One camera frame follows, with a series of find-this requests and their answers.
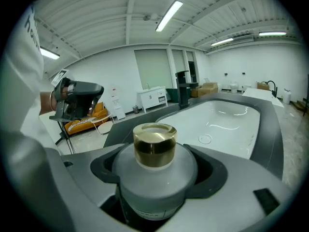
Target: white cabinet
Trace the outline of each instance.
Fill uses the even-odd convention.
[[[153,87],[151,89],[145,89],[141,92],[138,92],[138,94],[140,96],[144,113],[146,113],[147,108],[161,104],[165,104],[166,106],[168,105],[165,87]]]

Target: cabinet drawer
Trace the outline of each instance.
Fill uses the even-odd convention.
[[[165,96],[165,90],[158,91],[158,97]]]

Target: white bathtub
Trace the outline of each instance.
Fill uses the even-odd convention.
[[[207,101],[158,122],[175,127],[180,144],[197,145],[249,159],[259,129],[260,114],[244,105]]]

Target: gold bottle cap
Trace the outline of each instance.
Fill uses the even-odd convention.
[[[133,129],[134,152],[139,164],[158,168],[172,162],[177,131],[161,123],[146,123]]]

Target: air conditioner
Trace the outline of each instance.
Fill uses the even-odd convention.
[[[230,45],[246,43],[246,42],[253,42],[254,41],[254,38],[253,38],[252,35],[240,36],[240,37],[233,38],[233,39],[234,40],[231,41]]]

